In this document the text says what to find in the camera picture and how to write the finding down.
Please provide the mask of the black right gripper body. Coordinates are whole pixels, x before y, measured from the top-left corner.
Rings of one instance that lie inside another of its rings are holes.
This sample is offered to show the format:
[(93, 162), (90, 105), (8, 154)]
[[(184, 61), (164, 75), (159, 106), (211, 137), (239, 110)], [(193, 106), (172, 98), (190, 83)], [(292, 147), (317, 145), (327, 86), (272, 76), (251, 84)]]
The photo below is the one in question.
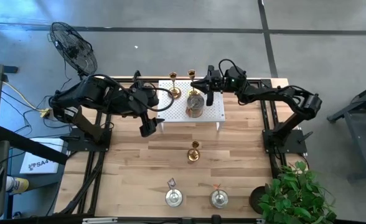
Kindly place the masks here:
[(207, 69), (207, 106), (212, 106), (214, 102), (214, 93), (222, 92), (224, 89), (224, 77), (220, 70), (216, 70), (213, 65), (209, 65)]

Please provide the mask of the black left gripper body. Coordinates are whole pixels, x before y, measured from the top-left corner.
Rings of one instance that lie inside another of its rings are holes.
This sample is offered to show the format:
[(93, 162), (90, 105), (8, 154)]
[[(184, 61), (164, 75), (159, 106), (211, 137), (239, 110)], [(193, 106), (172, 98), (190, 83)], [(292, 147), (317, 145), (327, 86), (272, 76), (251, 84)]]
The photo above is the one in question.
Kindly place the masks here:
[(156, 132), (158, 124), (156, 117), (150, 118), (147, 111), (141, 113), (139, 117), (142, 122), (142, 125), (139, 127), (142, 137), (146, 138)]

